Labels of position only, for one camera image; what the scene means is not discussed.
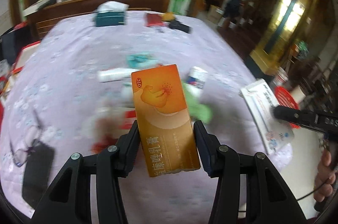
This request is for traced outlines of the person right hand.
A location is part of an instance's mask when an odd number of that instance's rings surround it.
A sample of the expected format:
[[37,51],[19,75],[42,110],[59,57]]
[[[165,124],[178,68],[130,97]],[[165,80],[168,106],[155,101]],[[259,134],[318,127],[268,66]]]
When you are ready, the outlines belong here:
[[317,166],[317,175],[315,177],[315,188],[321,186],[314,193],[314,199],[317,202],[322,202],[333,192],[332,185],[336,180],[336,176],[333,170],[331,170],[331,168],[329,167],[331,161],[331,153],[328,150],[324,150],[321,155],[321,160]]

